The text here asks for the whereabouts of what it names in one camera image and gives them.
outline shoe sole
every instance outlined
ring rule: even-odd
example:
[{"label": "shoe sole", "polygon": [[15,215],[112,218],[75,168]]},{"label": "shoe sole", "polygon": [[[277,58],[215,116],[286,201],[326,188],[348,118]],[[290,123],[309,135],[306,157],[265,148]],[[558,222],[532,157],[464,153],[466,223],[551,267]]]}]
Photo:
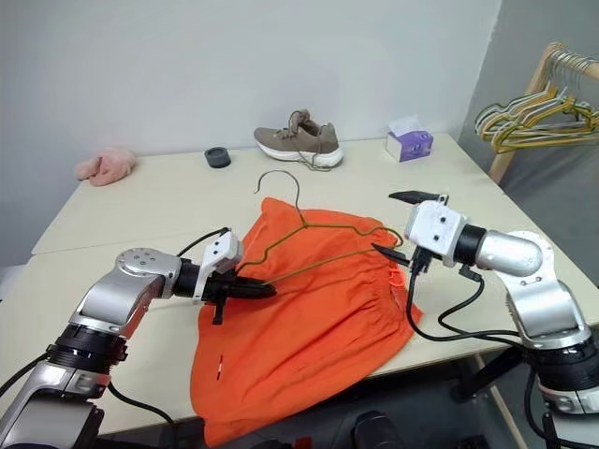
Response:
[{"label": "shoe sole", "polygon": [[324,154],[317,154],[314,156],[313,152],[280,152],[272,148],[262,145],[256,141],[260,150],[265,152],[268,156],[278,159],[279,161],[303,161],[302,156],[312,162],[314,157],[314,165],[317,167],[335,167],[343,159],[343,150],[338,148],[334,152],[328,152]]}]

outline orange shirt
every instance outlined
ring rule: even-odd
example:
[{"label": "orange shirt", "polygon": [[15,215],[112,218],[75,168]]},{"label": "orange shirt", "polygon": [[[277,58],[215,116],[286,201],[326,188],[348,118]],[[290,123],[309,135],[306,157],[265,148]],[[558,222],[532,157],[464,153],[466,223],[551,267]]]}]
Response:
[{"label": "orange shirt", "polygon": [[[311,223],[355,225],[364,232],[381,225],[331,210],[306,210],[304,216]],[[243,240],[244,261],[259,260],[266,246],[300,224],[292,206],[266,198]],[[350,229],[308,228],[270,251],[264,264],[248,266],[240,275],[268,280],[369,249],[373,242],[391,246],[395,237],[384,230],[361,237]],[[304,410],[398,353],[413,333],[405,318],[403,285],[395,264],[369,252],[283,279],[275,284],[275,297],[229,299],[221,326],[212,325],[213,306],[205,305],[198,318],[191,400],[206,421],[207,444]],[[414,316],[420,317],[416,308]]]}]

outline purple tissue box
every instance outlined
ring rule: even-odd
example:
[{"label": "purple tissue box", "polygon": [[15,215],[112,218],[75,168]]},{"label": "purple tissue box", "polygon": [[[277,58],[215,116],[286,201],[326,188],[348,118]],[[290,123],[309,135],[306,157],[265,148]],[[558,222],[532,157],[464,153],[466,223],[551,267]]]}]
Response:
[{"label": "purple tissue box", "polygon": [[431,154],[432,136],[426,131],[412,131],[399,137],[387,135],[387,152],[400,162]]}]

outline table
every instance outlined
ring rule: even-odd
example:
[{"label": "table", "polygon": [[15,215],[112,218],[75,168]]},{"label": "table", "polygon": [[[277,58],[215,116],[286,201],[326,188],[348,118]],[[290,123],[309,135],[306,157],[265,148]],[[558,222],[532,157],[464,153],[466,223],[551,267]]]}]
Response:
[{"label": "table", "polygon": [[[219,171],[208,169],[201,154],[155,156],[142,158],[139,170],[112,186],[93,189],[82,184],[0,304],[0,379],[53,342],[87,289],[111,269],[120,251],[146,246],[176,253],[198,235],[223,225],[242,236],[259,214],[262,195],[293,201],[294,184],[282,174],[270,175],[263,181],[261,194],[254,195],[257,178],[269,169],[287,169],[298,177],[303,208],[371,215],[402,229],[410,207],[388,199],[388,193],[446,192],[451,196],[450,206],[471,216],[477,225],[541,233],[451,137],[436,135],[431,156],[402,164],[394,162],[384,146],[380,139],[349,142],[343,164],[329,173],[272,161],[258,151],[234,151],[232,165]],[[409,253],[411,245],[406,246]],[[570,286],[587,321],[599,323],[596,287],[559,248],[554,246],[554,250],[560,278]],[[198,247],[190,256],[197,260],[201,253]],[[484,276],[485,293],[452,322],[472,330],[513,328],[504,289],[493,274]],[[416,303],[426,313],[422,327],[443,335],[436,316],[475,288],[457,274],[457,268],[435,263],[418,280]],[[188,385],[196,344],[195,306],[183,298],[157,299],[129,342],[130,356],[113,369],[114,383],[128,396],[160,407],[174,418],[192,416]],[[436,343],[414,336],[373,375],[499,346],[479,340]],[[0,399],[0,413],[16,391],[15,387]],[[152,413],[132,411],[109,394],[98,403],[106,411],[102,433],[161,422]]]}]

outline beige sneaker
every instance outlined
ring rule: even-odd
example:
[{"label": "beige sneaker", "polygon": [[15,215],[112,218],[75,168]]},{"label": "beige sneaker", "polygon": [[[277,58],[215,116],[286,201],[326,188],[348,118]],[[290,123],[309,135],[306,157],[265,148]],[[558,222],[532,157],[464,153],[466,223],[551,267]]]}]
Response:
[{"label": "beige sneaker", "polygon": [[288,128],[257,128],[254,138],[268,156],[303,162],[311,169],[335,167],[343,159],[333,125],[318,126],[306,109],[291,114]]}]

